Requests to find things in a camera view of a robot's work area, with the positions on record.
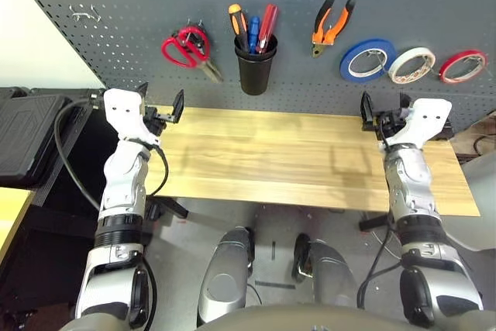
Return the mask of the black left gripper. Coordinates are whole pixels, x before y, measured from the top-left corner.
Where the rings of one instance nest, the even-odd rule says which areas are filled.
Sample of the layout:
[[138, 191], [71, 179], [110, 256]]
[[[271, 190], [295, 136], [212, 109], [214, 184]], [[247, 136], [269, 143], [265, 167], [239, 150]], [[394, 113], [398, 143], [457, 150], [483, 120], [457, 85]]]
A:
[[[146, 95], [148, 83], [142, 83], [136, 88], [136, 92], [140, 95]], [[178, 123], [181, 119], [184, 110], [184, 90], [181, 89], [173, 102], [173, 111], [171, 114], [160, 114], [157, 108], [152, 106], [145, 107], [143, 122], [146, 128], [155, 136], [160, 136], [167, 127], [167, 123]]]

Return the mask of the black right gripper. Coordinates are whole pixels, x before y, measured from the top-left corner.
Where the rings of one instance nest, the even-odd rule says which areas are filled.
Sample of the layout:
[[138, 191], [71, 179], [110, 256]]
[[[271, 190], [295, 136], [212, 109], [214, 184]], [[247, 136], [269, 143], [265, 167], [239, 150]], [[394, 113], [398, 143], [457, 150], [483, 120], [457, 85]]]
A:
[[374, 113], [371, 96], [364, 91], [360, 100], [360, 114], [362, 118], [362, 130], [373, 132], [378, 140], [381, 139], [379, 125], [382, 117], [382, 133], [386, 138], [392, 137], [406, 125], [406, 111], [411, 106], [412, 99], [409, 95], [400, 94], [400, 109]]

